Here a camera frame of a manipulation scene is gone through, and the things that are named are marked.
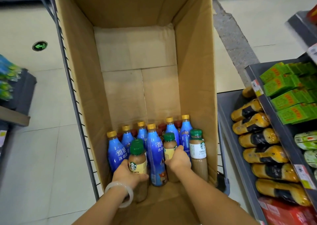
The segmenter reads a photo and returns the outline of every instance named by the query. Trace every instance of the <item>brown liquid in bottle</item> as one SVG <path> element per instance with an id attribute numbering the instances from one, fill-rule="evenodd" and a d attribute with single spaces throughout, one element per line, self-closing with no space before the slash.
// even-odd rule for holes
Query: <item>brown liquid in bottle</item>
<path id="1" fill-rule="evenodd" d="M 137 139 L 132 141 L 129 156 L 129 170 L 136 174 L 147 174 L 147 162 L 143 141 Z M 142 202 L 147 197 L 148 181 L 140 182 L 133 190 L 133 200 L 137 203 Z"/>
<path id="2" fill-rule="evenodd" d="M 177 147 L 177 142 L 175 141 L 175 135 L 174 133 L 165 133 L 164 135 L 164 158 L 165 160 L 172 159 L 175 149 Z M 168 181 L 172 183 L 176 183 L 179 181 L 178 177 L 175 175 L 175 173 L 169 168 L 169 166 L 166 166 L 166 172 L 167 172 L 167 179 Z"/>
<path id="3" fill-rule="evenodd" d="M 191 139 L 189 140 L 189 148 L 192 158 L 193 171 L 208 181 L 208 164 L 205 142 L 202 140 L 202 131 L 199 129 L 192 129 L 190 131 Z"/>

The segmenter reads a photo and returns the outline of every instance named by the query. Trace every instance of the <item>cardboard box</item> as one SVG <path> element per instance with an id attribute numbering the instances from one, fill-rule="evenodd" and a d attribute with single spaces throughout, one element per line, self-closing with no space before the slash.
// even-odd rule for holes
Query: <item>cardboard box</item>
<path id="1" fill-rule="evenodd" d="M 316 225 L 313 207 L 290 205 L 274 198 L 260 197 L 265 218 L 272 225 Z"/>
<path id="2" fill-rule="evenodd" d="M 189 114 L 217 177 L 212 0 L 55 0 L 87 140 L 103 189 L 106 132 Z M 200 224 L 180 183 L 149 187 L 113 224 Z"/>

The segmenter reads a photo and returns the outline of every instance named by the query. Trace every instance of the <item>gray metal shelf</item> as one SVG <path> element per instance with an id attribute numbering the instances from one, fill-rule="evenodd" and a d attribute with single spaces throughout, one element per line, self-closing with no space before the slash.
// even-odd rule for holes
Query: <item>gray metal shelf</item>
<path id="1" fill-rule="evenodd" d="M 299 11 L 294 14 L 287 23 L 303 40 L 307 47 L 317 43 L 317 26 L 312 24 L 307 18 L 308 11 Z"/>
<path id="2" fill-rule="evenodd" d="M 243 158 L 244 148 L 239 144 L 239 136 L 232 130 L 233 121 L 231 119 L 232 111 L 240 108 L 248 102 L 242 96 L 242 90 L 229 91 L 217 94 L 218 105 L 218 119 L 220 122 L 219 129 L 221 129 L 228 141 L 228 145 L 232 152 L 232 156 L 235 160 L 236 167 L 239 171 L 245 192 L 248 196 L 248 200 L 251 204 L 252 211 L 255 219 L 267 224 L 263 211 L 258 202 L 258 198 L 261 196 L 256 190 L 256 176 L 251 170 L 251 165 Z"/>
<path id="3" fill-rule="evenodd" d="M 298 59 L 253 64 L 246 67 L 245 70 L 250 80 L 257 80 L 263 89 L 263 82 L 260 79 L 260 75 L 267 71 L 270 67 L 278 62 L 295 63 L 300 61 L 303 62 L 309 60 L 307 56 L 301 56 Z M 297 133 L 317 130 L 316 120 L 299 123 L 296 125 L 283 125 L 270 102 L 271 99 L 266 95 L 260 95 L 258 99 L 264 109 L 264 112 L 267 114 L 273 129 L 279 137 L 281 145 L 284 148 L 290 162 L 294 165 L 295 168 L 297 168 L 297 174 L 301 179 L 302 176 L 306 176 L 306 179 L 311 184 L 310 186 L 315 187 L 315 189 L 305 188 L 305 191 L 309 199 L 311 200 L 311 203 L 313 204 L 315 210 L 317 210 L 317 180 L 315 179 L 312 168 L 304 159 L 303 151 L 296 145 L 294 141 L 294 136 Z"/>

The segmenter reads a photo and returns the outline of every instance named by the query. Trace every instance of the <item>white jade bangle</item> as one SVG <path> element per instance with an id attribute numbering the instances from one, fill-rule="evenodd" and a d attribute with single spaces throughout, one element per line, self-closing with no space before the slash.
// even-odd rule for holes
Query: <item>white jade bangle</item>
<path id="1" fill-rule="evenodd" d="M 105 193 L 106 193 L 110 188 L 112 188 L 112 187 L 114 187 L 114 186 L 122 186 L 122 187 L 125 187 L 125 189 L 128 191 L 129 196 L 130 196 L 129 201 L 122 203 L 119 207 L 120 207 L 120 208 L 123 208 L 123 207 L 129 206 L 129 205 L 132 203 L 132 200 L 133 200 L 133 190 L 132 190 L 132 188 L 129 187 L 129 186 L 127 186 L 127 185 L 125 185 L 125 184 L 123 184 L 123 183 L 121 183 L 121 182 L 111 182 L 111 183 L 109 183 L 108 186 L 105 188 Z"/>

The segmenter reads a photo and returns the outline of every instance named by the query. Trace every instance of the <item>blue plastic bottle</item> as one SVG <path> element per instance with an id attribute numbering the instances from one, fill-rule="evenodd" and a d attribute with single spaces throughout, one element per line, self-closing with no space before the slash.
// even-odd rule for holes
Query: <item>blue plastic bottle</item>
<path id="1" fill-rule="evenodd" d="M 191 122 L 189 120 L 189 115 L 182 115 L 182 127 L 180 128 L 180 144 L 184 147 L 184 151 L 187 153 L 189 158 L 191 158 L 191 153 L 189 149 L 189 140 L 190 134 L 189 132 L 193 129 Z"/>
<path id="2" fill-rule="evenodd" d="M 145 129 L 145 122 L 138 122 L 138 128 L 139 132 L 137 138 L 143 140 L 143 146 L 144 149 L 146 149 L 147 130 Z"/>
<path id="3" fill-rule="evenodd" d="M 164 164 L 164 147 L 161 138 L 156 132 L 155 124 L 148 124 L 149 133 L 146 140 L 146 153 L 150 161 L 150 179 L 153 186 L 160 187 L 167 183 Z"/>
<path id="4" fill-rule="evenodd" d="M 179 133 L 178 133 L 178 130 L 176 129 L 176 127 L 174 125 L 173 117 L 167 117 L 166 118 L 166 123 L 167 123 L 166 133 L 168 133 L 168 132 L 174 133 L 175 140 L 177 142 L 177 146 L 179 146 L 180 145 L 180 143 L 179 143 Z"/>
<path id="5" fill-rule="evenodd" d="M 115 172 L 121 162 L 128 159 L 128 154 L 125 147 L 118 140 L 116 131 L 107 132 L 107 137 L 109 138 L 108 160 L 111 171 Z"/>
<path id="6" fill-rule="evenodd" d="M 129 157 L 129 155 L 130 155 L 130 146 L 131 146 L 131 142 L 134 140 L 134 137 L 132 136 L 132 134 L 130 132 L 130 126 L 129 125 L 124 125 L 122 127 L 122 131 L 123 131 L 123 136 L 122 136 L 121 143 L 126 148 L 126 152 L 128 153 L 128 157 Z"/>

